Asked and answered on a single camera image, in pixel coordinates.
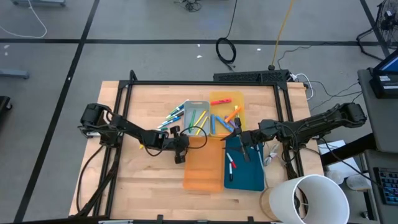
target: yellow cable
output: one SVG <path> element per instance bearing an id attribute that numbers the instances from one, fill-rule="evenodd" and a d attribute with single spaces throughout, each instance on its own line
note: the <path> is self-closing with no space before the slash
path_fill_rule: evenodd
<path id="1" fill-rule="evenodd" d="M 278 34 L 278 38 L 276 39 L 275 50 L 274 50 L 274 57 L 272 58 L 272 63 L 271 63 L 271 65 L 274 65 L 275 58 L 276 58 L 276 52 L 278 51 L 278 44 L 279 44 L 280 35 L 282 34 L 282 31 L 283 31 L 283 29 L 284 29 L 284 27 L 285 27 L 285 25 L 286 25 L 287 18 L 289 17 L 289 14 L 290 14 L 290 12 L 291 12 L 291 10 L 292 10 L 292 8 L 293 8 L 293 3 L 294 3 L 294 0 L 290 0 L 289 9 L 288 9 L 287 12 L 286 12 L 286 16 L 285 16 L 284 22 L 282 23 L 282 26 L 280 27 L 279 34 Z"/>

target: red marker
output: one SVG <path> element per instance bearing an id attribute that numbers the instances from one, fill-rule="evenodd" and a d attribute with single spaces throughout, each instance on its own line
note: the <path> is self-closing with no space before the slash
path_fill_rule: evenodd
<path id="1" fill-rule="evenodd" d="M 227 98 L 227 99 L 223 99 L 223 100 L 212 101 L 210 104 L 211 105 L 217 105 L 217 104 L 230 103 L 230 102 L 232 102 L 232 100 L 230 98 Z"/>
<path id="2" fill-rule="evenodd" d="M 226 156 L 228 156 L 229 161 L 231 162 L 232 166 L 234 167 L 234 169 L 236 169 L 236 164 L 235 162 L 232 160 L 231 156 L 229 155 L 229 153 L 226 153 Z"/>

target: white paper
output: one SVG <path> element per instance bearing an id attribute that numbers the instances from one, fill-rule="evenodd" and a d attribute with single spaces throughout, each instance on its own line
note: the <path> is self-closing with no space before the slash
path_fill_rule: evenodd
<path id="1" fill-rule="evenodd" d="M 346 143 L 344 142 L 344 140 L 339 140 L 339 141 L 328 143 L 328 146 L 333 151 L 334 149 L 344 146 L 345 144 Z M 320 154 L 325 154 L 325 153 L 329 152 L 329 149 L 326 147 L 326 144 L 318 145 L 318 149 L 319 149 Z M 349 165 L 353 166 L 355 169 L 359 170 L 359 167 L 358 167 L 358 165 L 356 165 L 354 158 L 345 159 L 344 162 L 348 163 Z M 347 166 L 346 164 L 344 164 L 342 162 L 337 162 L 335 164 L 328 166 L 327 168 L 329 170 L 340 171 L 343 174 L 344 178 L 358 174 L 357 172 L 355 172 L 353 169 L 351 169 L 349 166 Z"/>

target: yellow marker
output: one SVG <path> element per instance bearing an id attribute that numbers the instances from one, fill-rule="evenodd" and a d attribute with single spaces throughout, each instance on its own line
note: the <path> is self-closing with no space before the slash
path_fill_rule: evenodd
<path id="1" fill-rule="evenodd" d="M 203 126 L 205 125 L 207 118 L 209 118 L 209 116 L 206 116 L 205 120 L 201 123 L 200 128 L 203 128 Z M 195 135 L 198 135 L 200 133 L 201 129 L 198 129 L 197 133 Z"/>
<path id="2" fill-rule="evenodd" d="M 202 119 L 202 117 L 206 114 L 206 112 L 207 112 L 207 110 L 204 110 L 204 111 L 202 112 L 202 114 L 200 115 L 199 119 L 195 122 L 194 126 L 196 126 L 196 125 L 199 123 L 199 121 L 200 121 L 200 120 Z"/>
<path id="3" fill-rule="evenodd" d="M 235 115 L 235 118 L 238 118 L 239 117 L 239 113 L 237 113 L 236 115 Z"/>

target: coiled black cable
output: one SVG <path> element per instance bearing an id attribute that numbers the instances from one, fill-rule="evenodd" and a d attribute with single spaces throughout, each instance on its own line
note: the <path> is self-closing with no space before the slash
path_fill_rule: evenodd
<path id="1" fill-rule="evenodd" d="M 236 11 L 236 5 L 237 5 L 237 3 L 238 3 L 238 0 L 235 0 L 234 12 L 233 12 L 233 15 L 232 15 L 231 25 L 229 26 L 229 31 L 228 31 L 227 36 L 226 36 L 226 37 L 221 37 L 221 38 L 219 38 L 219 39 L 217 40 L 217 42 L 216 42 L 216 52 L 217 52 L 218 58 L 219 58 L 231 71 L 233 71 L 232 67 L 233 67 L 233 68 L 235 67 L 234 65 L 231 66 L 231 64 L 234 63 L 234 61 L 235 61 L 235 59 L 236 59 L 236 48 L 235 48 L 235 45 L 234 45 L 230 40 L 228 40 L 228 37 L 229 37 L 229 33 L 231 33 L 232 24 L 233 24 L 233 22 L 234 22 L 235 11 Z M 218 48 L 218 45 L 219 45 L 222 41 L 226 42 L 226 43 L 231 47 L 231 50 L 232 50 L 232 53 L 233 53 L 233 56 L 232 56 L 232 59 L 231 59 L 231 60 L 225 59 L 225 58 L 224 58 L 223 56 L 221 56 L 221 54 L 220 54 L 220 50 L 219 50 L 219 48 Z"/>

